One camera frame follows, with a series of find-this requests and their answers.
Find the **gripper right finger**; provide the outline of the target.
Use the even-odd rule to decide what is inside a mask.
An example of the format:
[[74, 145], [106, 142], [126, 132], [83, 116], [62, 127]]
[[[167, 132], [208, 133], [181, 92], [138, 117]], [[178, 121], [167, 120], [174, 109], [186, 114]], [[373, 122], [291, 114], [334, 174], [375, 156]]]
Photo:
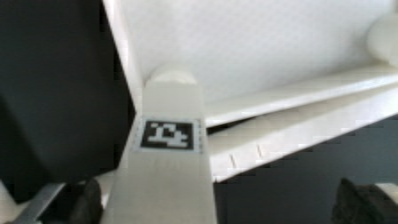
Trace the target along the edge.
[[357, 185], [341, 179], [332, 224], [398, 224], [398, 184]]

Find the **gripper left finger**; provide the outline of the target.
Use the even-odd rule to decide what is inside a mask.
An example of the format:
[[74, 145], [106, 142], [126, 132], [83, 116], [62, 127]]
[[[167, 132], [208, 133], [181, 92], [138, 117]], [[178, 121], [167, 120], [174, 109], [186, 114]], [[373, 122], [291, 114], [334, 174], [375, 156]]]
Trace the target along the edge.
[[89, 179], [43, 187], [12, 224], [99, 224], [101, 215], [101, 187]]

